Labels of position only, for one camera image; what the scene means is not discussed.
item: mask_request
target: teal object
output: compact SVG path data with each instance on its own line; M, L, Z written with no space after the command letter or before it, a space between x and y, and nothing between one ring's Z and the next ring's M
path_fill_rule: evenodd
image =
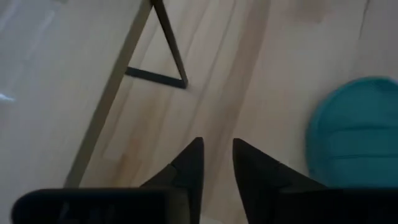
M310 177L329 187L398 187L398 84L362 78L334 91L306 133Z

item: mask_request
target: black metal frame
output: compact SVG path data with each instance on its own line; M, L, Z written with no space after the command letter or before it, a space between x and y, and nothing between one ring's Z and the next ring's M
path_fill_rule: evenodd
M148 72L132 67L128 67L125 74L131 77L142 78L152 82L169 85L176 88L186 89L188 86L187 74L185 73L180 51L178 50L177 42L175 40L172 27L170 25L169 17L167 15L163 0L150 0L150 2L155 8L157 17L159 18L160 25L162 26L163 32L165 34L167 43L169 44L170 50L172 52L175 64L178 68L178 72L180 73L181 79L172 78L166 75Z

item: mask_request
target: stand leg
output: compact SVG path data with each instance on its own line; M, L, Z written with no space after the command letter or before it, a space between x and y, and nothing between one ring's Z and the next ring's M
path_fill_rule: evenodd
M161 83L164 85L173 86L176 88L186 89L188 86L188 78L185 73L185 69L183 66L183 62L181 59L180 51L177 47L177 42L174 37L174 33L172 27L170 25L169 17L167 16L166 8L164 6L163 0L152 0L152 5L155 8L157 17L159 18L160 25L162 26L163 32L166 37L166 41L169 44L170 50L172 52L175 64L178 68L178 72L180 73L181 79L168 77L166 75L161 75L153 72L147 72L141 69L128 67L125 74L142 78L145 80L149 80L156 83Z

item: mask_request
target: black object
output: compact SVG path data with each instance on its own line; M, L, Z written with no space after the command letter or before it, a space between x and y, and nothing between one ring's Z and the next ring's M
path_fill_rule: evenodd
M32 192L16 202L12 221L199 224L203 151L194 139L139 188ZM398 222L396 189L328 189L240 139L233 162L249 224Z
M203 140L196 138L139 188L39 190L16 202L11 219L15 224L199 224L203 158Z
M172 27L170 25L169 17L167 16L166 8L164 6L163 0L151 0L152 5L155 8L157 17L159 18L160 25L162 26L163 32L165 34L167 43L169 44L170 50L172 52L175 64L177 66L178 72L180 73L181 79L168 77L166 75L161 75L153 72L144 71L138 68L128 67L125 74L149 80L156 83L161 83L164 85L173 86L176 88L186 89L188 86L188 78L185 73L183 62L181 59L180 51L178 50L177 42L174 37Z
M249 224L398 222L396 189L328 189L240 139L233 162Z

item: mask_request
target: wooden floor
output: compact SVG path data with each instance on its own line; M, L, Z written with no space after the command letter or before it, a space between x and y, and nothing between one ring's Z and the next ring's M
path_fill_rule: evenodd
M189 89L125 77L81 186L138 186L202 136L203 220L246 223L233 175L232 139L243 138L307 174L304 134L318 102L349 80L392 74L397 66L392 54L388 65L381 63L383 50L391 46L380 47L375 39L398 35L377 35L373 30L380 21L372 22L388 4L394 12L394 0L165 2ZM396 19L391 21L384 21L383 30L395 29ZM178 75L155 14L130 66Z

